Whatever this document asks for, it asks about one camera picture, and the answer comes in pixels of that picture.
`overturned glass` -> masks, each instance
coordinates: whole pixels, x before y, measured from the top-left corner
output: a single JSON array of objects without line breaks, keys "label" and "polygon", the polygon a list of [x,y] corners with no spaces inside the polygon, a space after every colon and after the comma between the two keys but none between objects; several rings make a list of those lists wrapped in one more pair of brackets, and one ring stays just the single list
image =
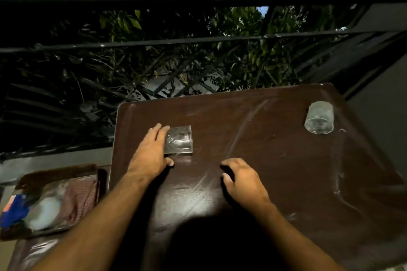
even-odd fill
[{"label": "overturned glass", "polygon": [[333,106],[325,101],[317,101],[309,106],[305,128],[314,134],[328,134],[333,131]]},{"label": "overturned glass", "polygon": [[192,153],[191,126],[171,127],[165,137],[164,154]]}]

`wooden tabletop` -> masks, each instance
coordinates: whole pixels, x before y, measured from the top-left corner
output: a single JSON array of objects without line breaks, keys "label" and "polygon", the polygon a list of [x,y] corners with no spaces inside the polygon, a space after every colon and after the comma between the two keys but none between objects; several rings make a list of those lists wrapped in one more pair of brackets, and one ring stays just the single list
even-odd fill
[{"label": "wooden tabletop", "polygon": [[[304,128],[309,105],[334,106],[335,129]],[[220,162],[243,158],[270,199],[348,270],[407,261],[402,178],[330,84],[124,103],[118,110],[110,188],[156,123],[191,125],[193,155],[173,157],[135,214],[115,263],[142,270],[273,269],[264,233],[225,198]]]}]

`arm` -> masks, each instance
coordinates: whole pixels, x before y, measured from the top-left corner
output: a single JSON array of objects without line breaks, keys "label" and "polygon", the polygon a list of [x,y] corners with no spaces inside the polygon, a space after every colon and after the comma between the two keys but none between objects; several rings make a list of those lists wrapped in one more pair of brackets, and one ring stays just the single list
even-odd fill
[{"label": "arm", "polygon": [[173,166],[164,158],[164,140],[169,127],[157,124],[140,143],[127,173],[34,271],[108,270],[131,218],[150,182],[164,168]]},{"label": "arm", "polygon": [[254,171],[240,158],[222,162],[234,173],[235,181],[223,173],[230,196],[250,212],[267,231],[288,265],[294,271],[344,271],[328,254],[288,223],[270,202],[266,189]]}]

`person's right hand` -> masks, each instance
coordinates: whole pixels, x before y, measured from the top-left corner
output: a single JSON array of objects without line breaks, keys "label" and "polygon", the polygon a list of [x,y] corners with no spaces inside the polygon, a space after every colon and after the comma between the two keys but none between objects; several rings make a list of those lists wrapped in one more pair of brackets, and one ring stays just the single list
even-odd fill
[{"label": "person's right hand", "polygon": [[257,213],[270,204],[269,195],[260,181],[257,172],[243,159],[231,158],[222,161],[234,173],[234,182],[223,173],[223,183],[229,195],[250,213]]}]

